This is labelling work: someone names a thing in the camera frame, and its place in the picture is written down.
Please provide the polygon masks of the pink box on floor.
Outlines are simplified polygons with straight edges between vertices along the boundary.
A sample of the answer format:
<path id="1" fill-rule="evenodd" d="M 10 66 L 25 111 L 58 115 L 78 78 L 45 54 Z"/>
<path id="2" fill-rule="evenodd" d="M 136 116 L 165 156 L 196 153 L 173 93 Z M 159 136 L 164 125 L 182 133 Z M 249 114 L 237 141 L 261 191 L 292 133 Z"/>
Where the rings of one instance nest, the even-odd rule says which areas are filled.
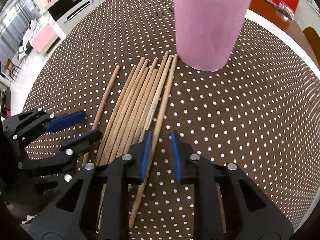
<path id="1" fill-rule="evenodd" d="M 44 55 L 58 38 L 55 30 L 47 23 L 34 29 L 29 42 L 33 49 Z"/>

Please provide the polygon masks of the brown polka dot placemat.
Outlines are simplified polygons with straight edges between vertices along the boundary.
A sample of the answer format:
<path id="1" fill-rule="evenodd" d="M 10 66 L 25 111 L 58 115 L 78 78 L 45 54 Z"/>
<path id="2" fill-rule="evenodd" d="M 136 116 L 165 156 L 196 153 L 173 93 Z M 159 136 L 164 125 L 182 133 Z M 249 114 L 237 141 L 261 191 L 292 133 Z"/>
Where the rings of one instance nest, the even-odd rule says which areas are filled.
<path id="1" fill-rule="evenodd" d="M 131 68 L 141 57 L 175 54 L 173 0 L 106 0 L 53 52 L 23 109 L 83 110 L 84 124 L 46 133 L 27 147 L 52 157 L 89 131 L 115 66 L 104 130 Z M 236 163 L 299 226 L 319 188 L 319 78 L 281 39 L 245 20 L 227 61 L 199 72 L 178 61 L 148 184 L 131 239 L 192 239 L 194 192 L 174 175 L 171 132 L 215 164 Z"/>

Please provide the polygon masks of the white black sideboard cabinet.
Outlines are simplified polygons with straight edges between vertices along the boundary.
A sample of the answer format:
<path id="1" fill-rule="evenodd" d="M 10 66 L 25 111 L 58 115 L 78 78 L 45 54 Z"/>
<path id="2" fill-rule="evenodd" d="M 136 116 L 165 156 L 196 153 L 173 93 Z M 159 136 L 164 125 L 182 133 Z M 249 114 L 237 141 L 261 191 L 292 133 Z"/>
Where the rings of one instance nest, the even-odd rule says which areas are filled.
<path id="1" fill-rule="evenodd" d="M 61 40 L 96 7 L 106 0 L 52 0 L 45 7 L 52 28 Z"/>

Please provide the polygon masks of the pink cylindrical utensil cup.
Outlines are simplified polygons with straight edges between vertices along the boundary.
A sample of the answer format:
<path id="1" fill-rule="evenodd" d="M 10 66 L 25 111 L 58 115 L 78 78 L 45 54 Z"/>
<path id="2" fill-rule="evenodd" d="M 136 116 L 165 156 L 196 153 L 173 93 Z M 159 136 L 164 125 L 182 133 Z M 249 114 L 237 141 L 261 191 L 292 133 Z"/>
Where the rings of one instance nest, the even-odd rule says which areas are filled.
<path id="1" fill-rule="evenodd" d="M 189 67 L 220 70 L 238 40 L 252 0 L 174 0 L 176 51 Z"/>

